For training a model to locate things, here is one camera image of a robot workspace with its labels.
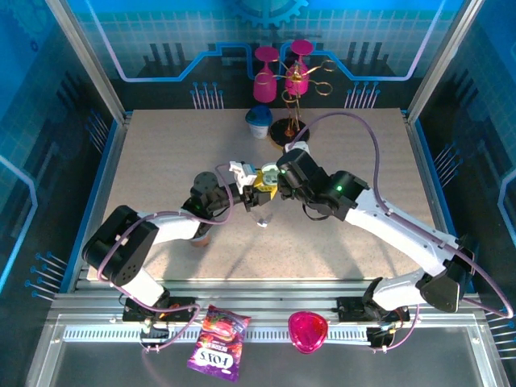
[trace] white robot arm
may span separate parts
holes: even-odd
[[[381,319],[400,306],[424,302],[447,312],[458,310],[472,271],[443,248],[447,244],[471,255],[459,246],[455,236],[419,222],[383,199],[379,203],[373,190],[348,172],[338,171],[328,176],[303,144],[284,154],[277,167],[281,171],[278,189],[283,199],[295,198],[302,202],[303,208],[316,210],[323,217],[334,216],[363,228],[404,252],[421,267],[403,276],[373,281],[363,298],[370,314]],[[406,224],[395,220],[394,213],[406,220]],[[423,229],[433,238],[422,236],[411,226]]]
[[[472,274],[469,267],[443,249],[443,243],[460,248],[456,238],[428,227],[384,201],[390,211],[385,213],[385,205],[378,203],[364,181],[345,171],[328,176],[311,158],[305,143],[297,143],[276,165],[266,164],[262,169],[254,169],[249,164],[231,162],[230,170],[235,174],[235,183],[229,186],[235,204],[243,203],[250,210],[264,205],[279,191],[282,199],[295,198],[302,202],[303,208],[308,206],[324,217],[334,216],[373,233],[421,267],[403,276],[377,278],[372,282],[362,302],[374,319],[382,320],[400,306],[423,302],[447,312],[457,311]],[[213,173],[200,173],[180,212],[213,219],[220,214],[216,214],[217,211],[229,206],[227,192],[218,186]],[[393,213],[435,238],[423,237],[395,221]],[[117,208],[86,244],[84,259],[98,268],[120,235],[145,215],[127,206]],[[145,305],[159,305],[169,292],[143,269],[150,247],[174,239],[200,239],[210,227],[199,220],[177,215],[142,222],[117,249],[102,274]]]

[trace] glass panel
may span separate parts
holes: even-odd
[[[458,236],[478,243],[478,260],[516,303],[516,2],[487,0],[421,114],[439,187]],[[476,283],[485,302],[489,287]],[[513,330],[497,327],[499,349]],[[511,357],[511,351],[501,352]],[[512,380],[516,363],[505,360]]]
[[[0,52],[0,385],[7,386],[25,383],[112,118],[45,2],[0,0]]]
[[[302,107],[407,108],[463,0],[268,0],[69,2],[128,110],[194,108],[190,92],[223,92],[225,107],[256,104],[259,46],[292,63],[290,43],[306,39],[309,67],[333,93],[312,90]],[[283,70],[277,64],[274,72]],[[283,106],[279,93],[272,106]]]

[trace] blue wall panel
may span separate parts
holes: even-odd
[[[289,56],[289,43],[295,39],[314,43],[311,65],[327,58],[339,65],[334,73],[316,76],[329,81],[335,93],[329,98],[308,93],[304,107],[342,107],[354,81],[380,81],[377,107],[406,108],[461,3],[73,0],[70,4],[124,106],[137,109],[193,108],[192,83],[203,81],[221,85],[226,107],[251,106],[256,103],[252,79],[260,71],[254,50],[272,45]],[[221,44],[226,49],[221,51]],[[282,105],[279,97],[271,104]]]
[[[112,118],[45,2],[0,0],[0,52],[4,387],[25,383]]]

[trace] candy bag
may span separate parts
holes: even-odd
[[[239,379],[242,342],[250,317],[213,305],[202,323],[201,334],[186,366],[227,381]]]

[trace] beige work surface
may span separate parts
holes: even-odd
[[[303,110],[310,121],[328,109]],[[414,154],[397,109],[353,110],[377,134],[381,150],[380,189],[393,204],[433,226]],[[275,118],[285,114],[273,112]],[[177,210],[189,197],[196,175],[230,160],[256,167],[281,156],[268,139],[252,137],[246,110],[137,110],[132,116],[105,217],[121,204],[137,211]],[[311,133],[310,153],[327,173],[343,169],[372,184],[374,151],[353,119],[324,119]],[[272,215],[267,228],[259,217]],[[206,248],[176,240],[156,245],[144,267],[156,279],[270,279],[392,277],[417,268],[387,243],[330,218],[309,220],[301,203],[279,195],[251,214],[237,206],[231,222],[211,229]],[[90,270],[88,278],[94,279]]]

